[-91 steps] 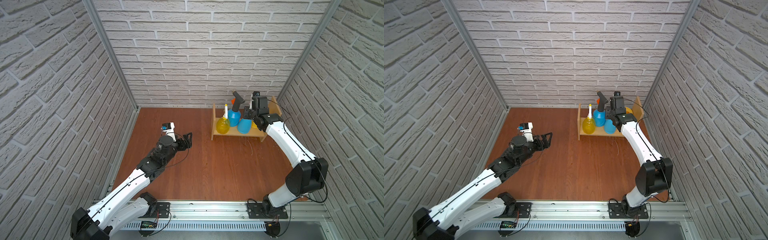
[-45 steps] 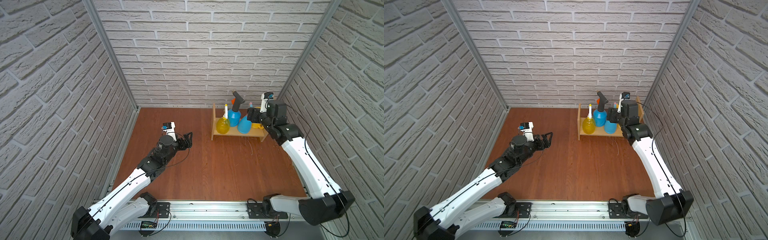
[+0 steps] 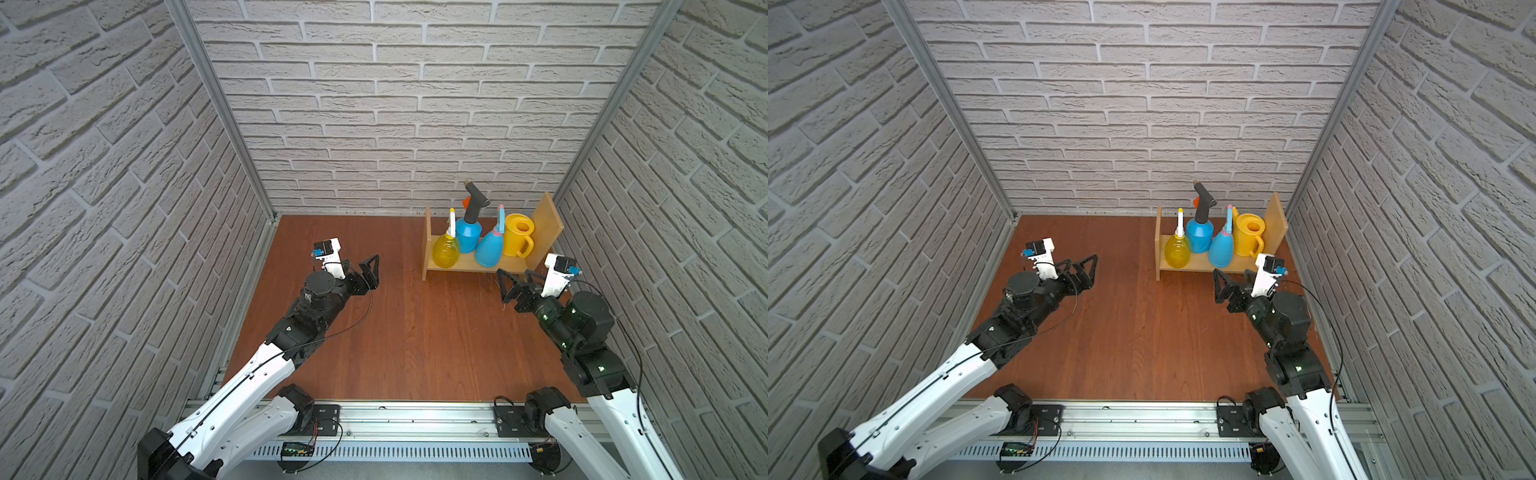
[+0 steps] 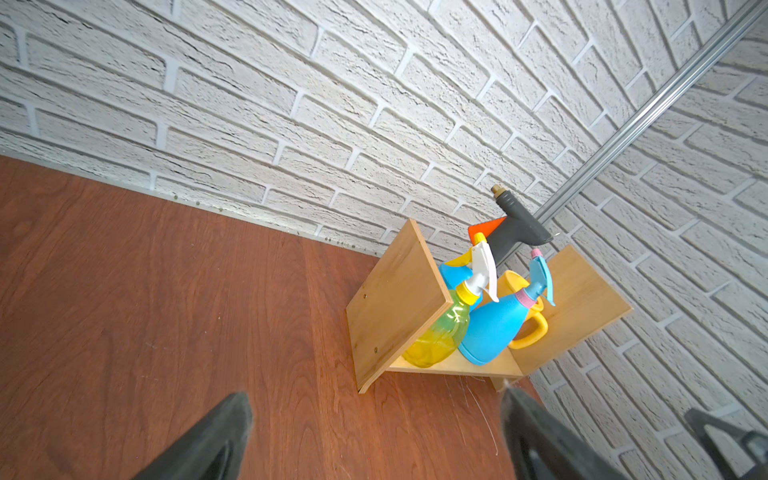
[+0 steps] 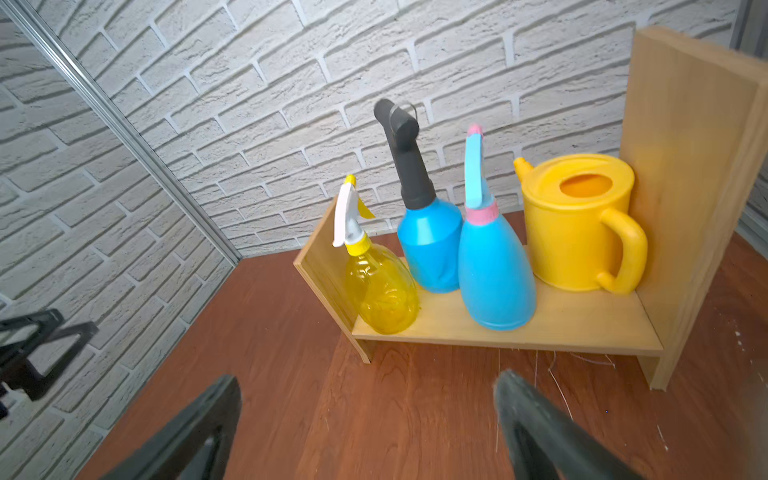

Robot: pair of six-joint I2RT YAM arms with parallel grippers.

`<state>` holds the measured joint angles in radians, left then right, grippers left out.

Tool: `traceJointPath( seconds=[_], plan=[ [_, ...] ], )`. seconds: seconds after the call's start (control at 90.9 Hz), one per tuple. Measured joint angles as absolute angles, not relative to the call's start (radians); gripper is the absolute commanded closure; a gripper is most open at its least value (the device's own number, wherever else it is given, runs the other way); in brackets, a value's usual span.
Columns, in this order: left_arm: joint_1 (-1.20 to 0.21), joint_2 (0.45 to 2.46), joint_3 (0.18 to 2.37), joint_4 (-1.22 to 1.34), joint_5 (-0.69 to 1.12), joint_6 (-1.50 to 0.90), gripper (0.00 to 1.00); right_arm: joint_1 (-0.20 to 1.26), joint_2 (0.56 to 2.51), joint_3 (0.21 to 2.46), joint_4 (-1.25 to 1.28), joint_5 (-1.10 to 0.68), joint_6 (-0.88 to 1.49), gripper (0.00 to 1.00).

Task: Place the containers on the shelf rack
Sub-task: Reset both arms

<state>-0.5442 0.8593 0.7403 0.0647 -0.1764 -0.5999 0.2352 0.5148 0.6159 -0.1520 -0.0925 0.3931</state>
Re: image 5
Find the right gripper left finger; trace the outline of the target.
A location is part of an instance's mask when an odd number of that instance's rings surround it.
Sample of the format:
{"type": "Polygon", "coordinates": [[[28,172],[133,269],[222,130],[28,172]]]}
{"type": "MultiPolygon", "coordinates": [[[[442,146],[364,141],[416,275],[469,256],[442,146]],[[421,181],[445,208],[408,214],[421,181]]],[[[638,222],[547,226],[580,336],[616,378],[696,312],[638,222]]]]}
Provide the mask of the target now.
{"type": "Polygon", "coordinates": [[[242,408],[239,382],[219,377],[106,479],[222,479],[242,408]]]}

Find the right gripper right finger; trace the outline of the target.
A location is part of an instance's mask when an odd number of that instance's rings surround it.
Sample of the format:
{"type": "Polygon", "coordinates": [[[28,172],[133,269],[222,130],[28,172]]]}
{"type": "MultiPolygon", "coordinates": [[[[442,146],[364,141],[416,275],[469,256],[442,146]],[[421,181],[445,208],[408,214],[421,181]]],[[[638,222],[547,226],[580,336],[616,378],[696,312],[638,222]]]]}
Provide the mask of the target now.
{"type": "Polygon", "coordinates": [[[501,372],[494,404],[517,479],[640,477],[517,373],[501,372]]]}

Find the small blue spray bottle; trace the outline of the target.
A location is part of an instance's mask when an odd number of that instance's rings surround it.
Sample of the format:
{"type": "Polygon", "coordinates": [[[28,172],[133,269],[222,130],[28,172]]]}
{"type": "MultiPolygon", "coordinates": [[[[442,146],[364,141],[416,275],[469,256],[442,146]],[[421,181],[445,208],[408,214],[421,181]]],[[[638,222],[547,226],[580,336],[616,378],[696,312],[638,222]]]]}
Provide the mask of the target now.
{"type": "Polygon", "coordinates": [[[475,124],[469,127],[465,142],[460,292],[475,322],[491,330],[511,331],[535,313],[535,280],[520,239],[490,192],[482,162],[483,130],[475,124]]]}

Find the yellow watering can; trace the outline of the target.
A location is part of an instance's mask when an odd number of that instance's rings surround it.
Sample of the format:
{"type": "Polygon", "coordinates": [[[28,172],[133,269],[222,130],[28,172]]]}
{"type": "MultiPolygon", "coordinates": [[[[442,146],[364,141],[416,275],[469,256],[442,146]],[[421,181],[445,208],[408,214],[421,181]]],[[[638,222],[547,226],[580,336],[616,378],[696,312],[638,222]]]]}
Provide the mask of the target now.
{"type": "Polygon", "coordinates": [[[628,215],[635,173],[602,154],[531,165],[514,160],[533,273],[566,291],[629,294],[644,274],[648,240],[628,215]]]}

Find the yellow transparent spray bottle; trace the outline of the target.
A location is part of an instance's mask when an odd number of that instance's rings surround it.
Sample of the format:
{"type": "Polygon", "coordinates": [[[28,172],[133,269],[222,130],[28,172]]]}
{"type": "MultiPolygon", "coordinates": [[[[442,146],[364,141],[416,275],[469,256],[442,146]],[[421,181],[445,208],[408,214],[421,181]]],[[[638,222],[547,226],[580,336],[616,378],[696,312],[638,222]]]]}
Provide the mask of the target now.
{"type": "Polygon", "coordinates": [[[374,243],[358,219],[373,213],[359,198],[356,177],[348,175],[334,210],[333,246],[345,247],[348,259],[344,291],[357,314],[374,331],[393,335],[409,328],[420,310],[418,289],[405,263],[387,247],[374,243]]]}

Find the blue pressure sprayer black handle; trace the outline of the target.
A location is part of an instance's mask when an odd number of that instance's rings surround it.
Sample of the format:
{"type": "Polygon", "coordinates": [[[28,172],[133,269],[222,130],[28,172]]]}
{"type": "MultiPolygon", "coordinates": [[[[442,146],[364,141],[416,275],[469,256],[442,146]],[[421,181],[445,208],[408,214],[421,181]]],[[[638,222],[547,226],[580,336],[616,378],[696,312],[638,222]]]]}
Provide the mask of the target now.
{"type": "Polygon", "coordinates": [[[455,291],[461,212],[436,194],[417,145],[417,119],[386,98],[377,101],[374,116],[383,127],[401,185],[406,212],[397,236],[410,272],[429,292],[455,291]]]}

